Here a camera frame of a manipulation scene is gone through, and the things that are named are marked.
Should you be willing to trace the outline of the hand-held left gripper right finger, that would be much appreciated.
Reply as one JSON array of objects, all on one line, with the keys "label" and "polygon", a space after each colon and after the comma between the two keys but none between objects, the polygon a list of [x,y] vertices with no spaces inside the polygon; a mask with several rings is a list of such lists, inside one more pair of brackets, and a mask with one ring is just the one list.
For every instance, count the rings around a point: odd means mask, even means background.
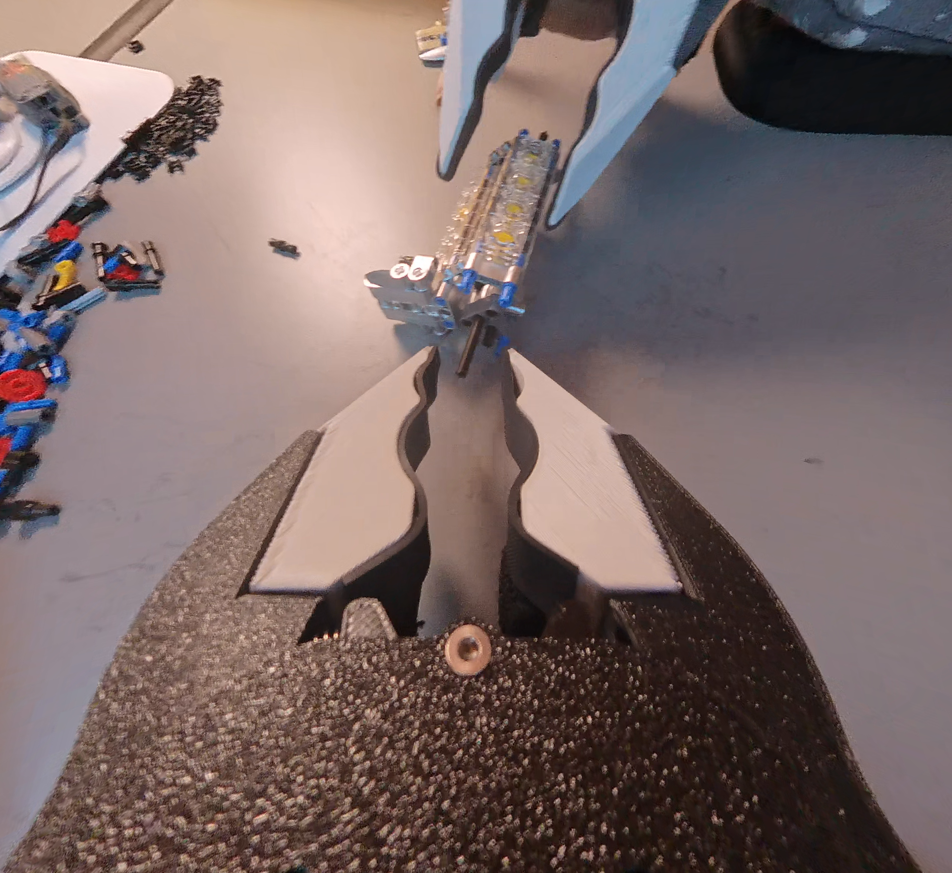
[{"label": "hand-held left gripper right finger", "polygon": [[503,375],[511,573],[529,598],[681,594],[614,430],[518,351]]}]

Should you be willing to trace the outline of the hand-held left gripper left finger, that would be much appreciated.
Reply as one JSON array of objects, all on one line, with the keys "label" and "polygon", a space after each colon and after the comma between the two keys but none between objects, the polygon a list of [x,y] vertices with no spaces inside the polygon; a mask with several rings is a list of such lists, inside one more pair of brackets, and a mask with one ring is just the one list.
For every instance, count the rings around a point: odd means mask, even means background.
[{"label": "hand-held left gripper left finger", "polygon": [[438,377],[439,349],[427,346],[320,430],[251,572],[251,593],[325,595],[418,534],[426,503],[417,471]]}]

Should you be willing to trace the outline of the clear engine block yellow crankshaft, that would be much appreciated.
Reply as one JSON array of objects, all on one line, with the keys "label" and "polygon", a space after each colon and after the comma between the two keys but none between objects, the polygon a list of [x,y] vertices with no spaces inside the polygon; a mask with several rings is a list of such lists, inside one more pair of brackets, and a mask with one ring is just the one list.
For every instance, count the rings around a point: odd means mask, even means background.
[{"label": "clear engine block yellow crankshaft", "polygon": [[524,285],[560,150],[548,133],[520,130],[490,154],[458,205],[437,256],[434,303],[447,330],[467,334],[459,378],[479,345],[502,349],[508,328],[526,312]]}]

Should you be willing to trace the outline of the grey beam with motor block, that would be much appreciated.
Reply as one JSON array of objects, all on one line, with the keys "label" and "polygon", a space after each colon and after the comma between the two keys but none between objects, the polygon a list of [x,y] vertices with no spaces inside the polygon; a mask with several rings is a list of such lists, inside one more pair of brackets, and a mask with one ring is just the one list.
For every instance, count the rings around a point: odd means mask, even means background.
[{"label": "grey beam with motor block", "polygon": [[366,273],[363,285],[390,320],[420,326],[438,336],[457,329],[454,285],[437,256],[404,257],[389,269]]}]

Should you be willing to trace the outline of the pile of black pins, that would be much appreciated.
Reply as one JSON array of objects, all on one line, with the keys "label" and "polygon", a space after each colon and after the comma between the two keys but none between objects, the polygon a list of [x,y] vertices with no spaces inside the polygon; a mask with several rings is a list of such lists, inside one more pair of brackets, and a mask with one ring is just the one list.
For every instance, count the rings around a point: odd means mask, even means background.
[{"label": "pile of black pins", "polygon": [[200,75],[178,86],[155,116],[125,137],[120,154],[96,181],[131,177],[141,182],[161,167],[170,174],[182,171],[195,157],[197,143],[208,141],[219,126],[221,87],[219,79]]}]

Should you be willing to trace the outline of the pile of mixed brick parts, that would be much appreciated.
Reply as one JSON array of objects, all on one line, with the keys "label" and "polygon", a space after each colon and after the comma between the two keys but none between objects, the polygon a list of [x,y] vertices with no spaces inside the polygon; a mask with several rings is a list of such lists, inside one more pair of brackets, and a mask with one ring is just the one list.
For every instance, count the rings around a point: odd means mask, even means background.
[{"label": "pile of mixed brick parts", "polygon": [[84,231],[110,209],[92,183],[1,276],[1,521],[52,520],[60,507],[22,493],[41,462],[37,444],[58,415],[70,384],[65,346],[78,318],[109,297],[156,295],[166,276],[159,249],[146,240],[86,242]]}]

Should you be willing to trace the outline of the white document stand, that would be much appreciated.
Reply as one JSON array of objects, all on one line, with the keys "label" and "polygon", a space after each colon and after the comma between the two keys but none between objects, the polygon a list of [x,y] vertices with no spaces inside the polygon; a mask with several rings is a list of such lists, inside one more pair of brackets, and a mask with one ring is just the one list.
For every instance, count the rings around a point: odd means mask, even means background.
[{"label": "white document stand", "polygon": [[30,217],[2,232],[1,265],[24,252],[29,241],[51,226],[73,197],[89,186],[125,148],[125,138],[170,100],[173,80],[166,74],[112,62],[27,50],[23,59],[50,73],[74,95],[89,128],[74,136],[54,157]]}]

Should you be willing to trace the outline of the grey toy motor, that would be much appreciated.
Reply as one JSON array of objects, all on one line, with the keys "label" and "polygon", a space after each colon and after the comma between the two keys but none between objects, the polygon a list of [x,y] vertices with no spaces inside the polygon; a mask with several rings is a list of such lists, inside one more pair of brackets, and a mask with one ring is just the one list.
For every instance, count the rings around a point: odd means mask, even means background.
[{"label": "grey toy motor", "polygon": [[2,99],[45,133],[67,137],[89,127],[78,100],[54,76],[25,59],[1,61]]}]

